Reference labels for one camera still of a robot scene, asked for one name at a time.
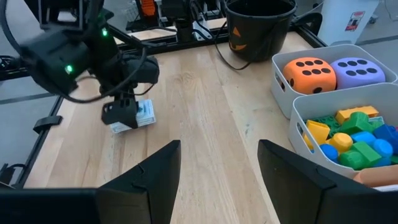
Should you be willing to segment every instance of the black metal frame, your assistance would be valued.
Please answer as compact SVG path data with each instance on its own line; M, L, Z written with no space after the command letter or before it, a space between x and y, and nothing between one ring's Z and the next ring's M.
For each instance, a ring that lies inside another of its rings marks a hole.
M211 29L210 31L213 33L215 36L218 32L219 28L216 29ZM326 44L322 42L314 33L317 33L318 30L314 30L314 26L310 27L307 24L302 24L302 25L296 25L296 24L291 24L289 31L294 31L298 33L305 41L307 41L313 48L318 48L318 47L326 47ZM120 39L123 42L126 43L131 43L137 45L137 39L136 38L131 38L127 34L121 32L120 30L113 30L113 35L115 38ZM219 38L217 39L217 43L225 43L229 41L228 38L228 30L224 29L220 31ZM202 47L202 46L207 46L207 45L212 45L214 44L214 40L204 40L204 41L199 41L199 42L187 42L187 43L178 43L175 36L166 36L166 37L160 37L156 39L150 39L150 40L145 40L143 42L148 47L148 55L154 55L154 54L161 54L161 53L166 53L166 52L173 52L177 50L183 50L183 49L191 49L194 47ZM119 48L129 54L136 54L140 50L139 48L142 47L141 45L138 45L138 48L132 47L131 45L128 44L119 44ZM29 74L27 72L23 72L22 74L17 74L13 75L12 77L9 77L8 79L13 79L13 78L20 78L20 77L27 77ZM51 109L51 112L49 116L55 116L57 115L59 108L62 104L63 98L58 97L53 108ZM26 168L21 172L20 176L18 177L17 183L13 185L15 188L23 188L30 171L32 170L32 167L34 165L34 161L36 160L37 156L39 155L39 152L44 144L44 141L47 137L47 135L50 132L50 128L41 131L39 134L36 143L33 146L33 150L30 153L30 156L26 162Z

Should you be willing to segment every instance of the black dot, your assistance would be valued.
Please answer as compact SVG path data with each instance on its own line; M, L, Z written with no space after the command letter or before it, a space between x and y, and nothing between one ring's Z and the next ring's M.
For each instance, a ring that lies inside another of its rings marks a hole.
M315 88L312 92L313 92L313 93L320 93L321 91L322 91L322 88L317 87L317 88Z
M317 64L317 65L323 64L323 62L321 60L315 60L314 63Z
M349 61L349 62L347 62L347 64L351 65L351 66L357 66L358 65L358 63L356 63L354 61Z
M368 68L366 69L366 71L368 71L369 73L377 73L377 70L374 68Z
M321 69L322 72L324 73L330 73L330 69L329 68L323 68Z
M318 69L313 69L312 73L319 75L321 74L321 71L319 71Z
M308 71L308 70L304 70L304 71L303 71L303 74L304 74L304 75L311 75L312 73L311 73L310 71Z
M358 74L360 74L360 75L366 75L366 74L368 74L365 70L362 70L362 69L357 70L356 73L358 73Z
M346 63L344 63L344 62L340 62L340 63L338 63L338 66L340 66L340 67L347 67L348 65L347 65Z
M360 63L361 65L366 65L368 62L365 60L357 60L358 63Z
M349 75L349 76L356 76L356 72L354 72L354 71L349 71L349 70L348 70L348 71L346 72L346 74Z

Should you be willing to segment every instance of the wood grain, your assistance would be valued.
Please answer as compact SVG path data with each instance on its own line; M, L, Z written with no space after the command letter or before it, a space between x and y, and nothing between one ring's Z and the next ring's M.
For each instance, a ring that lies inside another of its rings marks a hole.
M308 48L291 32L282 52ZM227 44L220 50L234 65L244 64ZM97 187L181 139L172 223L278 223L257 161L260 139L292 148L289 121L271 94L271 63L232 71L213 46L156 57L159 82L145 96L153 100L155 124L113 134L100 120L106 100L90 105L64 101L58 112L64 120L51 129L25 187ZM96 94L93 80L74 93L80 98Z

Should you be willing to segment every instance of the green toy block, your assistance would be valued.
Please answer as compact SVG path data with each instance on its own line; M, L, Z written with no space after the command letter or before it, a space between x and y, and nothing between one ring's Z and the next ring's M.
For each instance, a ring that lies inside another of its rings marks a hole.
M369 116L363 112L352 113L349 120L345 121L340 128L340 132L349 135L361 131L368 131L370 133L374 131L374 127L369 123Z
M391 156L391 164L392 165L398 164L398 156Z
M337 122L334 116L324 116L312 120L322 124L326 124L330 128L328 139L332 138L336 133L340 131L340 124Z
M340 162L354 170L372 167L381 159L381 156L365 142L357 142L351 149L340 155Z

